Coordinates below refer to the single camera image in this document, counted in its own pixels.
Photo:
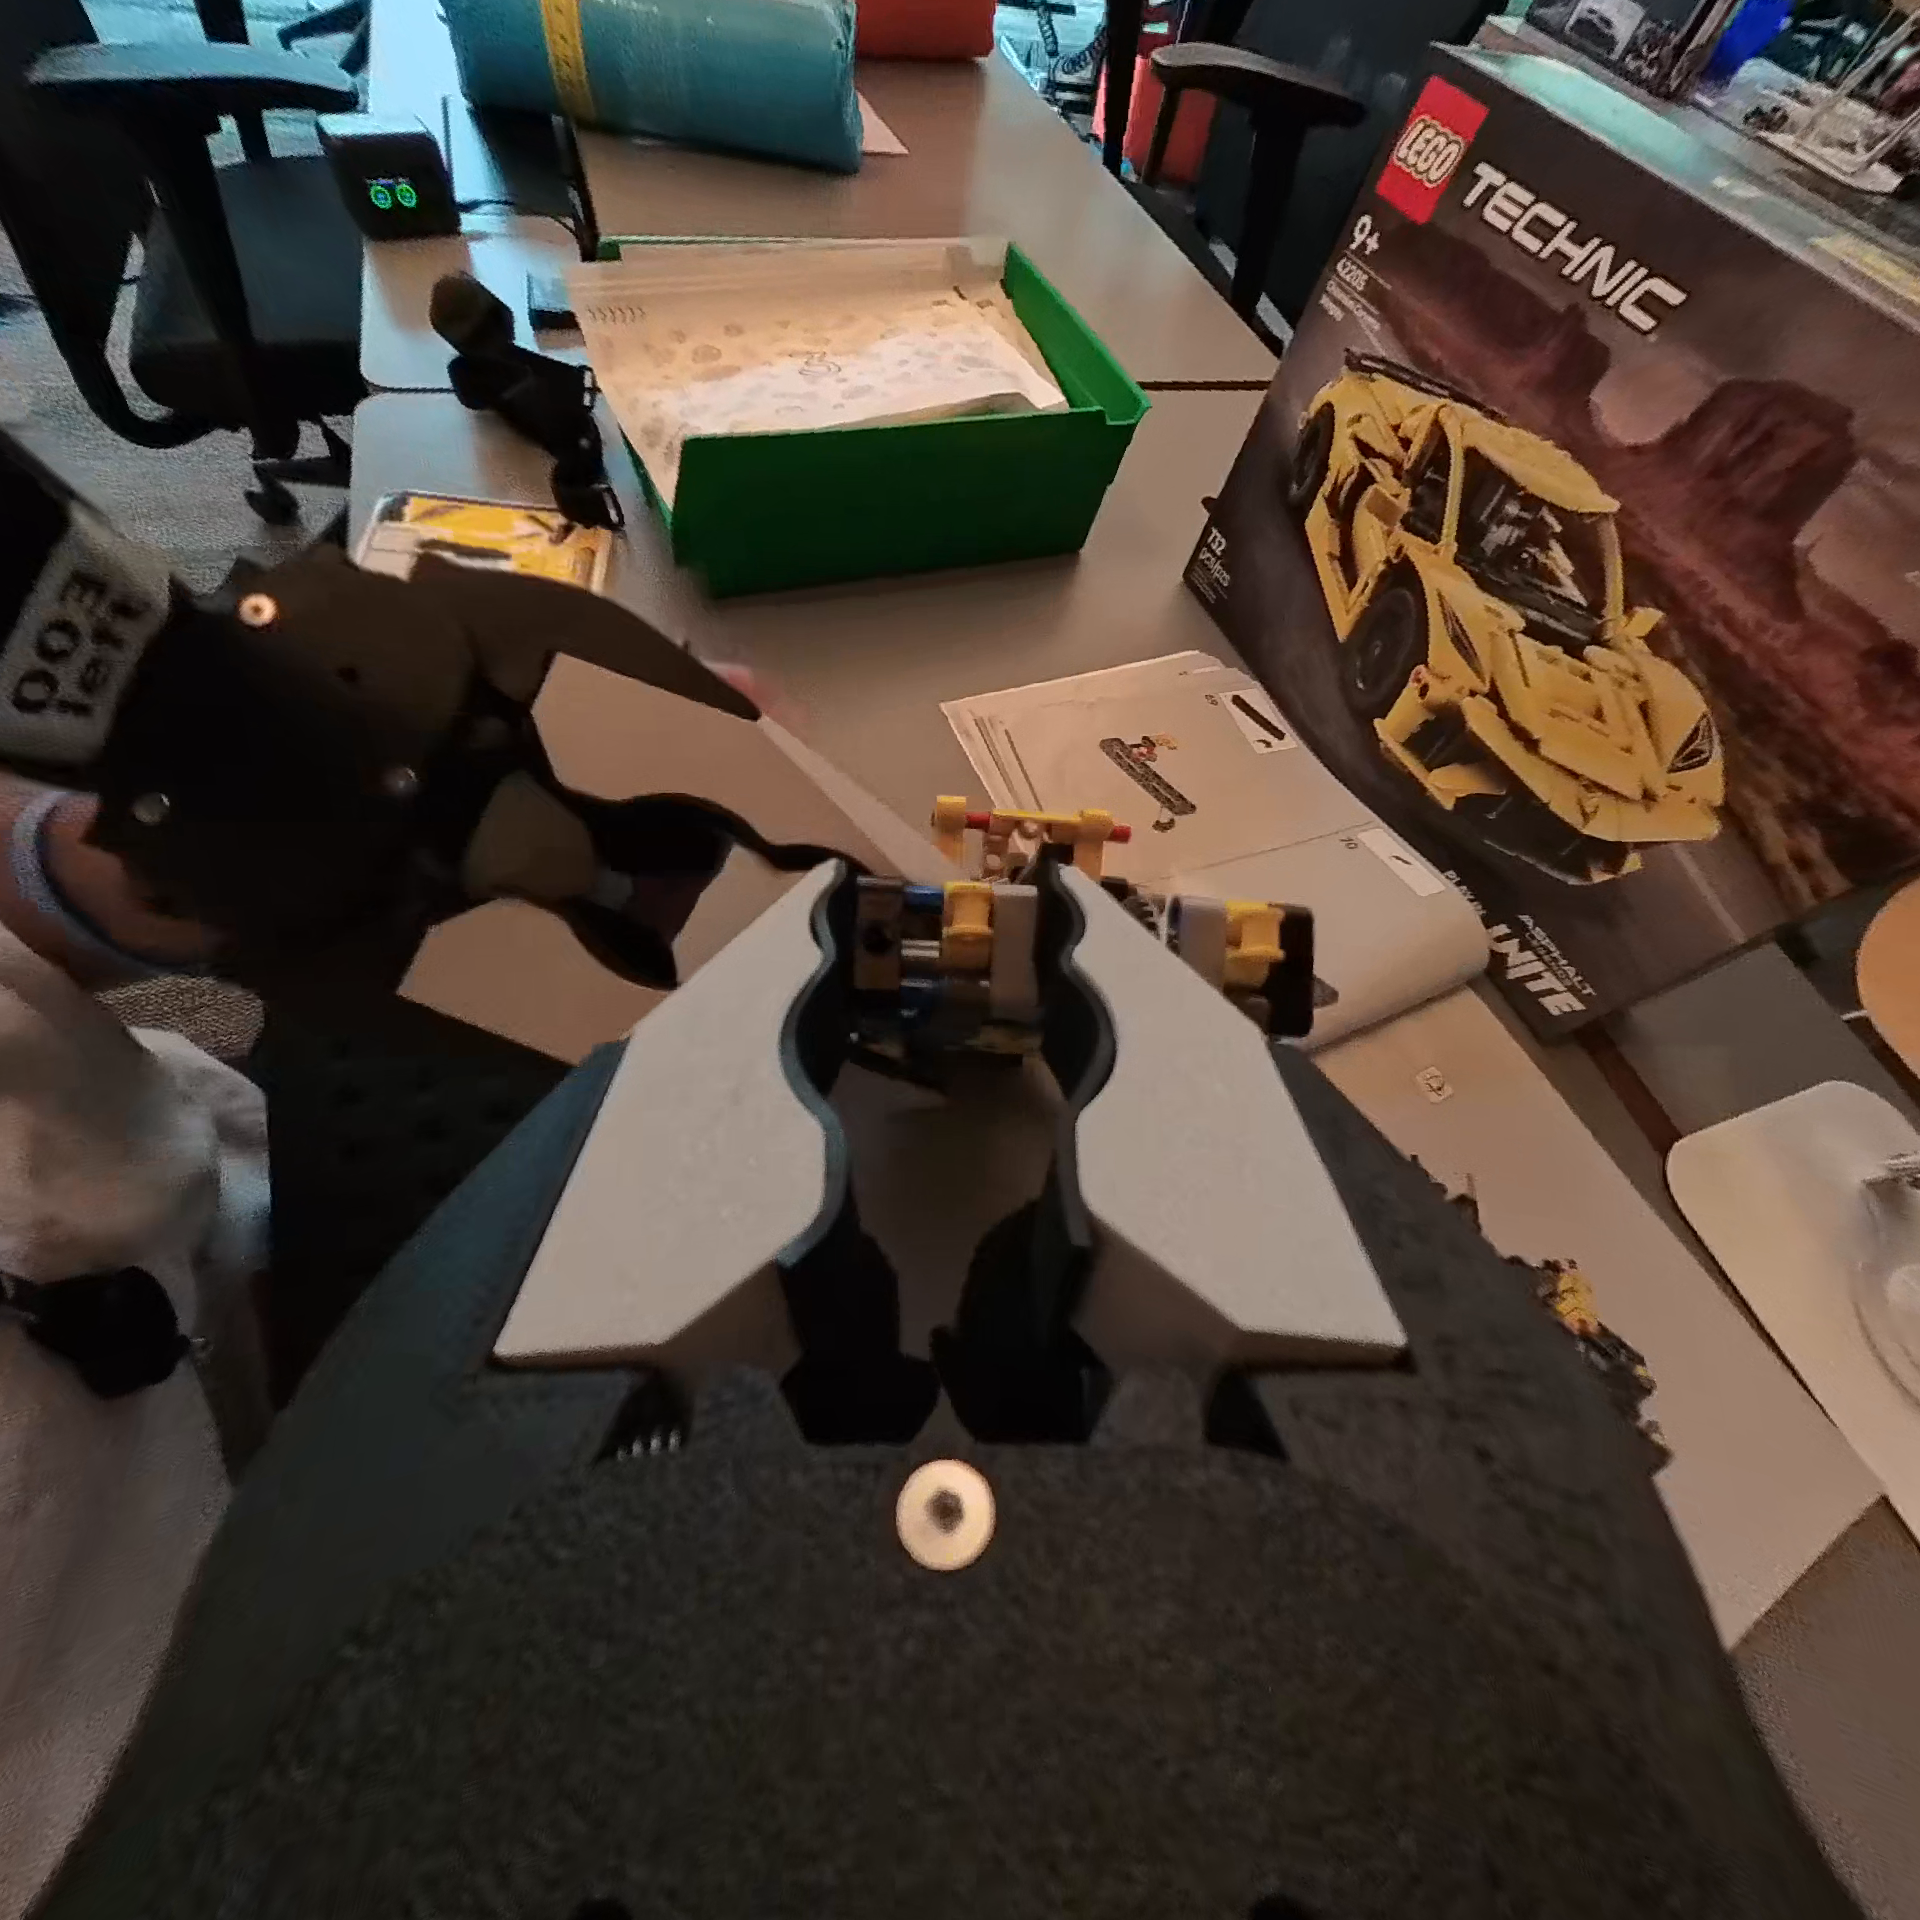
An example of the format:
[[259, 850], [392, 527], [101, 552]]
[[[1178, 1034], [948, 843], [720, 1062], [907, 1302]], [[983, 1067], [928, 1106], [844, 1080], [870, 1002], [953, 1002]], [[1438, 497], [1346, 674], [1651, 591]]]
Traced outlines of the partly built lego car chassis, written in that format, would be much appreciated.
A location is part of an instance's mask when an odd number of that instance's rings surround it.
[[1047, 884], [1080, 874], [1157, 948], [1219, 986], [1261, 1034], [1303, 1043], [1335, 986], [1317, 969], [1303, 903], [1198, 895], [1127, 882], [1106, 855], [1134, 827], [1106, 808], [1035, 812], [933, 802], [942, 882], [854, 874], [827, 895], [833, 977], [855, 1067], [938, 1087], [948, 1054], [1027, 1058], [1042, 1039]]

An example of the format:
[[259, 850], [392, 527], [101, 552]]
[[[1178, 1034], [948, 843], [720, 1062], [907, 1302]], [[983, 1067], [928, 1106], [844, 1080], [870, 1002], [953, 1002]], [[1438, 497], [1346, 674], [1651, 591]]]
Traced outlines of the open instruction booklet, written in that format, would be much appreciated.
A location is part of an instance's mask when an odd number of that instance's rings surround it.
[[1737, 1645], [1872, 1508], [1834, 1419], [1617, 1161], [1586, 1067], [1549, 1067], [1496, 1007], [1519, 957], [1463, 891], [1209, 654], [942, 707], [991, 804], [1127, 826], [1110, 874], [1167, 895], [1311, 911], [1321, 1071], [1522, 1260], [1576, 1264], [1651, 1367], [1659, 1490], [1713, 1627]]

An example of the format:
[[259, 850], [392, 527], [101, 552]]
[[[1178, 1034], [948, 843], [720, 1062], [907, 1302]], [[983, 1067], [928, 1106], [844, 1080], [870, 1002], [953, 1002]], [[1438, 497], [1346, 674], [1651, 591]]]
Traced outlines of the teal rolled bundle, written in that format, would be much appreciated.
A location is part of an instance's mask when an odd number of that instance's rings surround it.
[[444, 2], [480, 107], [862, 172], [854, 2]]

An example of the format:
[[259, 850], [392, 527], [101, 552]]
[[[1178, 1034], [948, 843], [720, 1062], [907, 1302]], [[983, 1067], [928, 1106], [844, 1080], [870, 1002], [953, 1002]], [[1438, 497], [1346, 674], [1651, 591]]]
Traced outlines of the lego set box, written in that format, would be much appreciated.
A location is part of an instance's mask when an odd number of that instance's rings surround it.
[[1187, 585], [1569, 1034], [1917, 874], [1917, 210], [1433, 49]]

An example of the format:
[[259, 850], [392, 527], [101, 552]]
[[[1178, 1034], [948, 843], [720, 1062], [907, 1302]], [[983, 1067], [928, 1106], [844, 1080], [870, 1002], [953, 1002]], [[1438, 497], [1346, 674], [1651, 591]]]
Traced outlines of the small black device green lights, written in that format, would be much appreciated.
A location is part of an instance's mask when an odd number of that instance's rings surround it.
[[354, 227], [370, 242], [461, 234], [461, 207], [439, 140], [416, 116], [317, 116], [320, 156]]

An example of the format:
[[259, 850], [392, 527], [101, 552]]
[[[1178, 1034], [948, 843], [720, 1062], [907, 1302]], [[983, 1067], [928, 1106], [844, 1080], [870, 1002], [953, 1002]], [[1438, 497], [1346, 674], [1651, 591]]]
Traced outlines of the clear packet yellow pieces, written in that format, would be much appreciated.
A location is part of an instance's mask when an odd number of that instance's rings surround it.
[[444, 560], [489, 574], [608, 591], [613, 534], [575, 523], [558, 509], [390, 493], [350, 555], [384, 579], [412, 579], [421, 560]]

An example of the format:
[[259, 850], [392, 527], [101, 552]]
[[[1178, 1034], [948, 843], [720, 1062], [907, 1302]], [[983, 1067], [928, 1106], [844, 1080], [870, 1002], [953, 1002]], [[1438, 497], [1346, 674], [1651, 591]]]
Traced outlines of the person's left hand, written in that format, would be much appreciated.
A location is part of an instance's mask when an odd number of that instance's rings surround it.
[[727, 686], [732, 686], [743, 698], [751, 698], [752, 708], [776, 720], [781, 728], [789, 732], [809, 728], [806, 707], [794, 701], [789, 686], [781, 686], [776, 678], [766, 678], [763, 671], [739, 660], [707, 660], [707, 671]]

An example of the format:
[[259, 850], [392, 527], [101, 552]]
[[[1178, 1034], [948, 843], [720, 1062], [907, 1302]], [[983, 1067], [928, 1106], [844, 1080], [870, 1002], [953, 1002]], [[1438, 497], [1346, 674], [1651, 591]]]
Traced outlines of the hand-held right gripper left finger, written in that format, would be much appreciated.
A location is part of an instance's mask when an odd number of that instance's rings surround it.
[[823, 1218], [821, 1095], [789, 1015], [823, 957], [823, 859], [626, 1034], [608, 1095], [491, 1341], [502, 1367], [789, 1367], [781, 1256]]

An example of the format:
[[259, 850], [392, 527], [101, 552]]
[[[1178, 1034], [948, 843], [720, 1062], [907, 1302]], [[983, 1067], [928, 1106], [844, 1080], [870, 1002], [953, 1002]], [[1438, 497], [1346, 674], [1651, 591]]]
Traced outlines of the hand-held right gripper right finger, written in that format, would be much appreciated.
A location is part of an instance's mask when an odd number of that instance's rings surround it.
[[1408, 1348], [1281, 1050], [1080, 868], [1049, 868], [1072, 1327], [1106, 1367], [1383, 1367]]

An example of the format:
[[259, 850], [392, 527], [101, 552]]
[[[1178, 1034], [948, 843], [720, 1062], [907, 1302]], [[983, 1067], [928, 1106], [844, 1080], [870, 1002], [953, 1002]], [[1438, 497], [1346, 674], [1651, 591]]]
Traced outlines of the black mesh chair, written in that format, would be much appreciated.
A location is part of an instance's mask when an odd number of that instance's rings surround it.
[[[1352, 90], [1303, 66], [1237, 49], [1233, 34], [1244, 16], [1250, 2], [1172, 2], [1172, 26], [1198, 20], [1202, 34], [1170, 34], [1149, 50], [1145, 66], [1157, 75], [1161, 99], [1149, 128], [1145, 161], [1143, 172], [1127, 173], [1127, 124], [1145, 2], [1106, 2], [1106, 128], [1098, 135], [1098, 156], [1110, 180], [1127, 186], [1138, 210], [1167, 234], [1167, 242], [1172, 242], [1172, 251], [1188, 256], [1188, 267], [1237, 314], [1237, 321], [1244, 321], [1266, 350], [1285, 350], [1294, 324], [1266, 324], [1261, 299], [1285, 230], [1299, 152], [1311, 129], [1362, 128], [1367, 107]], [[1252, 129], [1228, 267], [1215, 256], [1215, 242], [1195, 210], [1187, 210], [1187, 201], [1161, 186], [1170, 135], [1187, 96], [1243, 107]]]

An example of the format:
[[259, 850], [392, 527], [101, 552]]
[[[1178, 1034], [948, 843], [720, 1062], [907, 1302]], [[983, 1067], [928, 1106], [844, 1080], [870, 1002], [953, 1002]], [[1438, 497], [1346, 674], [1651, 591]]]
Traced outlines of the wooden instruction sign board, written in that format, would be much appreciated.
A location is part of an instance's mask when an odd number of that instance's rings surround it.
[[1857, 999], [1881, 1050], [1917, 1083], [1917, 875], [1861, 933]]

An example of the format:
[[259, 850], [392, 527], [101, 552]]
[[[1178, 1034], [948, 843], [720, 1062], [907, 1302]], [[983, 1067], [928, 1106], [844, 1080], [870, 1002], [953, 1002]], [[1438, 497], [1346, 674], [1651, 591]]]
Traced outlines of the person's left forearm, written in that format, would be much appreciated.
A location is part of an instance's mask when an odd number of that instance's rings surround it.
[[82, 986], [207, 977], [212, 937], [157, 911], [96, 843], [96, 796], [5, 775], [5, 925]]

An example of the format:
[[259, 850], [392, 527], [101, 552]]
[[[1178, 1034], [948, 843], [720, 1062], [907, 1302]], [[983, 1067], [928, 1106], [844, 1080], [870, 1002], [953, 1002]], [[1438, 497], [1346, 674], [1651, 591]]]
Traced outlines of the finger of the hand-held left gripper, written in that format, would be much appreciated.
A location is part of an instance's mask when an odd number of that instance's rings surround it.
[[665, 999], [608, 972], [558, 916], [523, 899], [436, 925], [398, 994], [550, 1062], [584, 1062]]
[[681, 802], [766, 868], [839, 859], [880, 882], [958, 882], [958, 859], [773, 716], [555, 660], [532, 707], [558, 785], [593, 802]]

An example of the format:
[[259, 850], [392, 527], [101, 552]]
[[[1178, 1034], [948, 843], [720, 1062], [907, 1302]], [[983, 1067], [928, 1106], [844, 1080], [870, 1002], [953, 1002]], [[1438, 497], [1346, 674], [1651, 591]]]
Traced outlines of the white board stand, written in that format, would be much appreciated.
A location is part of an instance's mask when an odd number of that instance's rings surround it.
[[1917, 1124], [1818, 1083], [1679, 1140], [1667, 1188], [1917, 1536]]

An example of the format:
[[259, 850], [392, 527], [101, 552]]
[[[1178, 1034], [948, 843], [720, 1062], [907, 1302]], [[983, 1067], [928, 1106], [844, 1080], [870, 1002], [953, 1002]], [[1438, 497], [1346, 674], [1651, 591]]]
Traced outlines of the tan paper bag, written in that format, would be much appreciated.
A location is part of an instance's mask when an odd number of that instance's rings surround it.
[[1008, 244], [665, 242], [568, 269], [585, 365], [626, 443], [1061, 414], [1002, 292]]

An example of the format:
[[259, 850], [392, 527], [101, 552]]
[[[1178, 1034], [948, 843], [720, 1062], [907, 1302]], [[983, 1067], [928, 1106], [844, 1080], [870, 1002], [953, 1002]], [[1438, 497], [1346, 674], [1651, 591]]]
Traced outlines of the green plastic bin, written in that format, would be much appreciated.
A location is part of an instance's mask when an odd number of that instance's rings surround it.
[[[1016, 242], [957, 239], [1008, 244], [1002, 292], [1072, 410], [707, 436], [665, 473], [650, 473], [618, 427], [675, 564], [708, 595], [1053, 560], [1088, 542], [1145, 394]], [[618, 239], [593, 260], [636, 244], [665, 242]]]

